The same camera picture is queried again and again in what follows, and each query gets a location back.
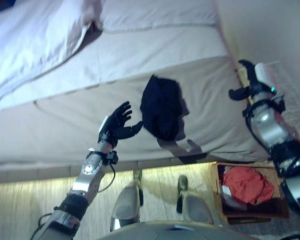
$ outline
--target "mattress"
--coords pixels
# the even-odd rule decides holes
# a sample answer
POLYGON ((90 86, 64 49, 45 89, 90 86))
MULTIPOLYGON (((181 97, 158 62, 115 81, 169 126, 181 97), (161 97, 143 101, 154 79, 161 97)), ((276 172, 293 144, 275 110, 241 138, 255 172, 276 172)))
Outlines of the mattress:
POLYGON ((240 87, 232 59, 219 56, 0 111, 0 167, 80 165, 88 148, 96 146, 104 117, 121 103, 132 105, 129 124, 142 119, 141 97, 153 73, 179 83, 186 106, 184 134, 178 141, 160 142, 143 128, 119 141, 115 150, 121 163, 198 154, 242 162, 266 159, 245 126, 246 102, 228 97, 229 88, 240 87))
POLYGON ((61 66, 0 100, 0 111, 192 61, 227 56, 219 30, 179 26, 127 33, 92 32, 61 66))

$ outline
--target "black cable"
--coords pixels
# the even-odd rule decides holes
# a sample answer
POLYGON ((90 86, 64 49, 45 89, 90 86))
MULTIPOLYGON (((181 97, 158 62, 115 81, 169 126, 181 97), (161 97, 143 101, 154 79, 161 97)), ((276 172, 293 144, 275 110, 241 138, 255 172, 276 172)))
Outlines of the black cable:
POLYGON ((106 186, 104 189, 98 191, 97 193, 101 193, 101 192, 107 190, 107 189, 111 186, 111 184, 114 182, 114 180, 115 180, 115 177, 116 177, 116 171, 115 171, 114 167, 112 166, 112 164, 111 164, 110 162, 109 162, 109 165, 110 165, 110 167, 111 167, 111 169, 112 169, 112 171, 113 171, 113 178, 112 178, 112 180, 111 180, 111 182, 109 183, 108 186, 106 186))
POLYGON ((39 230, 42 229, 42 227, 45 225, 45 223, 42 223, 42 224, 41 224, 41 220, 42 220, 43 218, 45 218, 45 217, 47 217, 47 216, 51 216, 51 215, 52 215, 52 213, 47 213, 47 214, 42 215, 42 216, 39 218, 39 220, 38 220, 38 227, 37 227, 37 228, 34 230, 34 232, 31 234, 30 240, 33 240, 34 237, 35 237, 35 235, 36 235, 36 233, 39 232, 39 230))
POLYGON ((34 237, 35 237, 35 235, 37 234, 37 232, 39 232, 39 230, 40 229, 42 229, 42 227, 44 226, 45 224, 41 224, 40 226, 38 226, 37 228, 36 228, 36 230, 34 230, 34 232, 31 234, 31 236, 30 236, 30 240, 33 240, 34 239, 34 237))
MULTIPOLYGON (((107 190, 107 189, 112 185, 112 183, 114 182, 114 180, 115 180, 115 178, 116 178, 116 171, 115 171, 114 167, 112 166, 112 164, 111 164, 110 162, 109 162, 109 165, 110 165, 110 167, 111 167, 111 169, 112 169, 112 171, 113 171, 113 178, 112 178, 112 180, 111 180, 111 182, 109 183, 108 186, 106 186, 104 189, 98 191, 97 193, 101 193, 101 192, 107 190)), ((42 229, 42 227, 45 225, 45 223, 41 224, 41 220, 42 220, 43 218, 47 217, 47 216, 50 216, 50 215, 52 215, 52 213, 44 214, 44 215, 42 215, 42 216, 39 218, 39 220, 38 220, 38 227, 37 227, 36 230, 34 230, 34 232, 31 234, 30 240, 33 240, 34 237, 35 237, 35 235, 37 234, 37 232, 39 232, 39 230, 42 229)))
POLYGON ((293 240, 293 239, 299 239, 300 240, 300 234, 292 235, 292 236, 286 236, 284 238, 281 238, 281 240, 293 240))
POLYGON ((42 215, 40 218, 39 218, 39 220, 38 220, 38 227, 40 227, 42 224, 41 224, 41 220, 43 219, 43 218, 45 218, 45 217, 47 217, 47 216, 51 216, 52 215, 52 213, 47 213, 47 214, 44 214, 44 215, 42 215))

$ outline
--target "wall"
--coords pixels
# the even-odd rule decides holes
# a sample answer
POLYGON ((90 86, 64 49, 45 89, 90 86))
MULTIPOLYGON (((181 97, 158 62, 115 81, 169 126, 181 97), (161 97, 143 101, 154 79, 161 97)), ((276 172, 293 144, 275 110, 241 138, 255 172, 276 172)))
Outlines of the wall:
POLYGON ((300 0, 216 0, 236 59, 280 60, 300 92, 300 0))

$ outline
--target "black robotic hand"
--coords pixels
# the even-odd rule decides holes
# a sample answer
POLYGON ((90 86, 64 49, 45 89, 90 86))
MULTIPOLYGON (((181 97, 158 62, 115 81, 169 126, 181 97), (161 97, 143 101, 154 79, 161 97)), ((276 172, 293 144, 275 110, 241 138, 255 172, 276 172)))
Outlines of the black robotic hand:
POLYGON ((130 114, 132 114, 132 110, 129 110, 130 108, 130 103, 126 101, 106 119, 106 122, 99 133, 98 142, 107 141, 115 148, 118 140, 131 138, 140 132, 143 126, 142 121, 134 126, 125 127, 126 121, 131 119, 130 114))

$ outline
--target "bed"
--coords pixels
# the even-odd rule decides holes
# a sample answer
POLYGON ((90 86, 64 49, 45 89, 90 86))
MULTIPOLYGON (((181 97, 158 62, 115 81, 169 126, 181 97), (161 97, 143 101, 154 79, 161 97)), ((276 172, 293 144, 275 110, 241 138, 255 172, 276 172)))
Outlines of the bed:
POLYGON ((143 128, 119 142, 117 169, 191 163, 207 156, 266 159, 241 115, 246 102, 228 97, 240 83, 212 1, 193 0, 190 6, 173 1, 179 6, 172 7, 172 15, 183 10, 169 19, 170 0, 88 2, 102 11, 91 14, 72 54, 0 92, 0 182, 76 176, 106 115, 130 101, 130 124, 142 119, 141 97, 152 74, 181 88, 180 134, 165 142, 143 128), (151 15, 154 4, 160 9, 151 15))

